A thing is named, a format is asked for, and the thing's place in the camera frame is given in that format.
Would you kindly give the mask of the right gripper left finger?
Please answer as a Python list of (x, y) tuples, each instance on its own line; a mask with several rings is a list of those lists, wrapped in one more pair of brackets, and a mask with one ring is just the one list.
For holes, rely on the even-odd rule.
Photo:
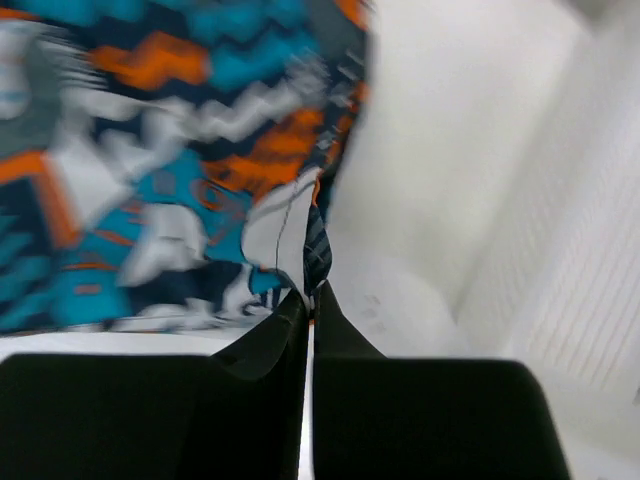
[(1, 365), (5, 479), (293, 479), (306, 310), (211, 356), (20, 353)]

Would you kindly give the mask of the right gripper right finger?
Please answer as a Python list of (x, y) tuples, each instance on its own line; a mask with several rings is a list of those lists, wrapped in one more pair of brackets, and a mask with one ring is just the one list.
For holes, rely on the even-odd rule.
[(544, 392), (522, 363), (388, 358), (329, 285), (315, 310), (312, 458), (318, 479), (566, 479)]

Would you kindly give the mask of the colourful patterned shorts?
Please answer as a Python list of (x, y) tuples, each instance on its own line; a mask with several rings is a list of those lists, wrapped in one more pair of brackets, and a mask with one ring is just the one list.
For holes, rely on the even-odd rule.
[(1, 331), (312, 308), (367, 92), (364, 1), (5, 1)]

